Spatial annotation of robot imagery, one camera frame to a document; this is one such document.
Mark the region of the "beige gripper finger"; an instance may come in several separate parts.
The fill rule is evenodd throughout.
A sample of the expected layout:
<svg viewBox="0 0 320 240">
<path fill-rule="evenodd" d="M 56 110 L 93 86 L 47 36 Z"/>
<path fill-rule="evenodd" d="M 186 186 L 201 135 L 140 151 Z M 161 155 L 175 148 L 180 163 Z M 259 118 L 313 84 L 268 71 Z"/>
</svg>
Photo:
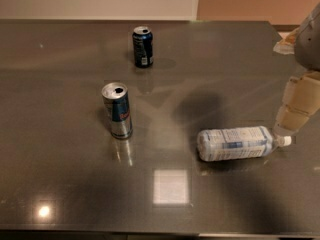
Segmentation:
<svg viewBox="0 0 320 240">
<path fill-rule="evenodd" d="M 275 44 L 273 51 L 282 55 L 294 55 L 298 33 L 298 28 L 295 28 L 290 33 L 283 33 L 281 35 L 282 39 Z"/>
<path fill-rule="evenodd" d="M 320 72 L 307 71 L 290 77 L 279 108 L 274 132 L 280 136 L 296 134 L 320 109 Z"/>
</svg>

